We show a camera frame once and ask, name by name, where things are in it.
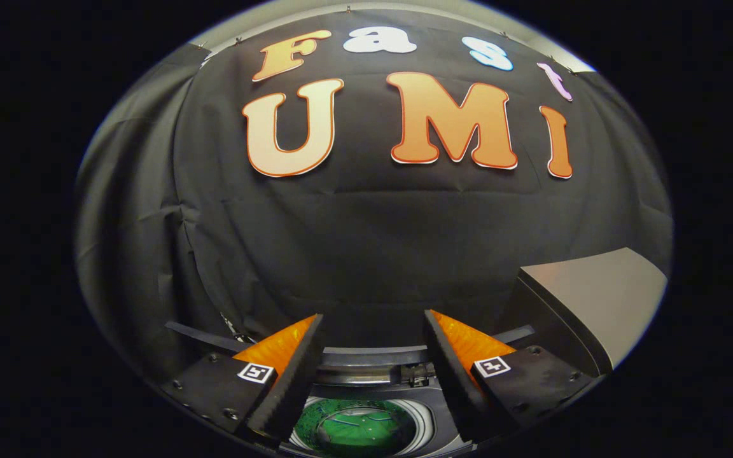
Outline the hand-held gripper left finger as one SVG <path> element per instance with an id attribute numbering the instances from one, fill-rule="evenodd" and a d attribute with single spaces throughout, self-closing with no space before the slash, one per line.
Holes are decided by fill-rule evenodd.
<path id="1" fill-rule="evenodd" d="M 323 315 L 313 315 L 255 344 L 168 322 L 206 351 L 161 385 L 186 412 L 248 441 L 287 441 L 302 414 L 323 354 Z"/>

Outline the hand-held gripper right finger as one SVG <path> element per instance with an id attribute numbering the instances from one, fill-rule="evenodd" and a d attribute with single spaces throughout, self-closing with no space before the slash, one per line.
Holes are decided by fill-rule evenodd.
<path id="1" fill-rule="evenodd" d="M 539 345 L 517 350 L 435 310 L 424 339 L 446 406 L 466 441 L 508 438 L 570 406 L 594 378 Z"/>

